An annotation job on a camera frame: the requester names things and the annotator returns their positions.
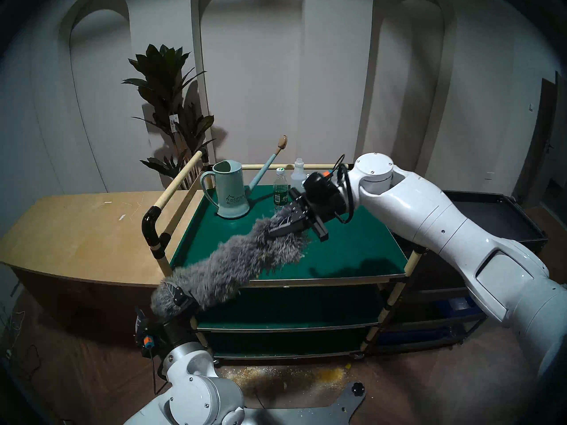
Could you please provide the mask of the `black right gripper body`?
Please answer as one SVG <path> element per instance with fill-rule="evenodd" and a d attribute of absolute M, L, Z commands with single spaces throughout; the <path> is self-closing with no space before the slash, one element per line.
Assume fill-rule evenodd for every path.
<path fill-rule="evenodd" d="M 348 204 L 329 174 L 311 173 L 303 183 L 303 191 L 290 189 L 291 203 L 305 205 L 309 209 L 311 231 L 320 241 L 329 239 L 325 223 L 338 219 L 348 211 Z"/>

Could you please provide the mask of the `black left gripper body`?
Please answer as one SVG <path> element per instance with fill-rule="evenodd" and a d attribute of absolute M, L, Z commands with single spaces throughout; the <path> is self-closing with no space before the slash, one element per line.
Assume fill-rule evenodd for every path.
<path fill-rule="evenodd" d="M 193 296 L 186 297 L 184 305 L 173 305 L 181 312 L 167 316 L 163 320 L 146 316 L 140 330 L 135 334 L 137 348 L 143 357 L 166 357 L 175 347 L 189 342 L 200 343 L 196 331 L 191 327 L 191 319 L 199 310 Z"/>

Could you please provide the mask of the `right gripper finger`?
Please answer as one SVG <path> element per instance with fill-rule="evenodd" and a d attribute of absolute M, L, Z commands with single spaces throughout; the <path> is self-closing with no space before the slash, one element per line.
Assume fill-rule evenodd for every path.
<path fill-rule="evenodd" d="M 268 237 L 271 239 L 298 234 L 310 230 L 312 227 L 312 223 L 308 219 L 270 218 L 268 221 Z"/>
<path fill-rule="evenodd" d="M 309 209 L 299 203 L 289 203 L 276 210 L 271 227 L 310 227 Z"/>

